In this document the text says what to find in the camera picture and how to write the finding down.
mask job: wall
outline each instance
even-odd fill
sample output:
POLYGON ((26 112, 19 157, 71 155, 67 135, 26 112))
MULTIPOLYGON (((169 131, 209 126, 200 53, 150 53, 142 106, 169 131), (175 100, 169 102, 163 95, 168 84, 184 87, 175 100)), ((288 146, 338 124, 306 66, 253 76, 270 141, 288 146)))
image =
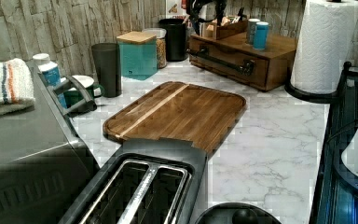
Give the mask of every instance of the wall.
POLYGON ((161 0, 0 0, 0 61, 46 52, 63 74, 93 72, 90 47, 156 27, 161 0))
MULTIPOLYGON (((305 0, 227 0, 226 13, 234 15, 245 7, 245 15, 269 22, 272 33, 298 38, 305 3, 305 0)), ((347 60, 358 66, 358 22, 347 60)))
MULTIPOLYGON (((298 37, 305 0, 227 0, 227 14, 241 6, 272 33, 298 37)), ((89 75, 92 45, 156 27, 164 11, 163 0, 0 0, 0 61, 47 52, 62 73, 89 75)), ((358 23, 348 59, 358 66, 358 23)))

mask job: teal box with wooden lid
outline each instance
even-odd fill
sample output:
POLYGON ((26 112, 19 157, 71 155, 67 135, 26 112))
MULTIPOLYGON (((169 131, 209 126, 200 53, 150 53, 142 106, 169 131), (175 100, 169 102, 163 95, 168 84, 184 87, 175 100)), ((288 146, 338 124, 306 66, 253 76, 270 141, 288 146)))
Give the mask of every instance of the teal box with wooden lid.
POLYGON ((120 47, 121 75, 145 80, 157 73, 156 36, 129 32, 117 37, 120 47))

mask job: striped towel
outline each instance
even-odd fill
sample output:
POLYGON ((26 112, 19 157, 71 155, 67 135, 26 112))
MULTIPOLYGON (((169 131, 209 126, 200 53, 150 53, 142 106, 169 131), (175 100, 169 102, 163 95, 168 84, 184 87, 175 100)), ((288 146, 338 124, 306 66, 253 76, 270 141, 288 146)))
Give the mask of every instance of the striped towel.
POLYGON ((31 72, 21 59, 0 63, 0 115, 34 104, 31 72))

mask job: drawer handle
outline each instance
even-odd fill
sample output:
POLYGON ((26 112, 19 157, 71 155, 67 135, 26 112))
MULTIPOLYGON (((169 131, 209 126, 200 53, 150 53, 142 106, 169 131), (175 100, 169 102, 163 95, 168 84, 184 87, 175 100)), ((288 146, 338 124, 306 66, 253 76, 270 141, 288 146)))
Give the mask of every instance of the drawer handle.
POLYGON ((193 49, 187 49, 187 53, 198 58, 202 58, 214 63, 219 63, 225 67, 229 67, 231 69, 236 70, 244 76, 250 76, 255 69, 255 60, 243 60, 243 65, 236 65, 234 63, 228 63, 223 60, 217 59, 215 57, 209 56, 208 47, 202 46, 199 51, 195 51, 193 49))

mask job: countertop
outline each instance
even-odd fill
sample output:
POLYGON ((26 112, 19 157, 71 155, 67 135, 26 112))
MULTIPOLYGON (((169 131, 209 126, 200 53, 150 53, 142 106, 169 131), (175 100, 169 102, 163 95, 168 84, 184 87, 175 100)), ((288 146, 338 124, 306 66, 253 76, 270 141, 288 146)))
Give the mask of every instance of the countertop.
POLYGON ((166 81, 237 93, 247 108, 208 162, 208 207, 249 203, 282 224, 309 223, 329 105, 300 101, 283 87, 258 91, 195 67, 169 63, 145 81, 122 78, 123 94, 98 98, 97 110, 72 122, 102 166, 120 147, 103 137, 103 123, 166 81))

